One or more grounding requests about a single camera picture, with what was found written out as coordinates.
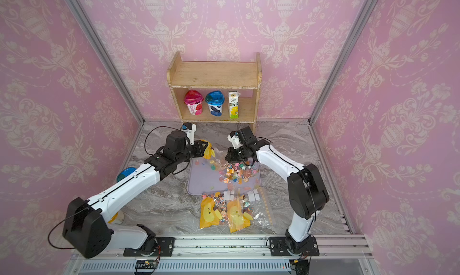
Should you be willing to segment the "pile of colourful candies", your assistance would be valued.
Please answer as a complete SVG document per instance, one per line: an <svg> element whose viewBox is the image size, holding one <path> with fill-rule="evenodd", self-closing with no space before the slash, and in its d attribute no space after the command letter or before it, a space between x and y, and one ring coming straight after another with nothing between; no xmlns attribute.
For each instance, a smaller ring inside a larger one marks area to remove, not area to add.
<svg viewBox="0 0 460 275"><path fill-rule="evenodd" d="M199 168L198 175L207 179L217 180L221 183L248 184L250 181L257 181L259 167L246 166L243 163L227 163L220 160L198 160L194 168Z"/></svg>

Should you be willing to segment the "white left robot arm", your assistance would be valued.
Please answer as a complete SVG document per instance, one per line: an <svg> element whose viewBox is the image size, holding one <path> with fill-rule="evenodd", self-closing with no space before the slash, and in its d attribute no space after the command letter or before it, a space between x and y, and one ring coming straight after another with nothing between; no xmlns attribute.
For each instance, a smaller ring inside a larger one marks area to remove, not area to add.
<svg viewBox="0 0 460 275"><path fill-rule="evenodd" d="M63 221L63 238L86 259L104 251L132 249L143 255L157 251L156 234L145 225L120 227L110 221L135 197L177 170L177 166L204 156L209 143L191 139L184 131L172 131L165 145L126 178L105 191L69 203Z"/></svg>

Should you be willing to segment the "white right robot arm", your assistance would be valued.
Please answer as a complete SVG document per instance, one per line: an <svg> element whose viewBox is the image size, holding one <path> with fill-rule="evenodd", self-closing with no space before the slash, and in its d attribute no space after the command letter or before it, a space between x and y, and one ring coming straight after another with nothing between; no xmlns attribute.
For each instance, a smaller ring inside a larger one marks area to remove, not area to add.
<svg viewBox="0 0 460 275"><path fill-rule="evenodd" d="M292 222L286 230L286 245L294 254L305 252L312 238L313 223L329 202L329 194L318 167L291 160L280 153L270 140L256 137L250 127L230 132L228 140L232 147L228 148L227 162L260 163L286 181L293 209Z"/></svg>

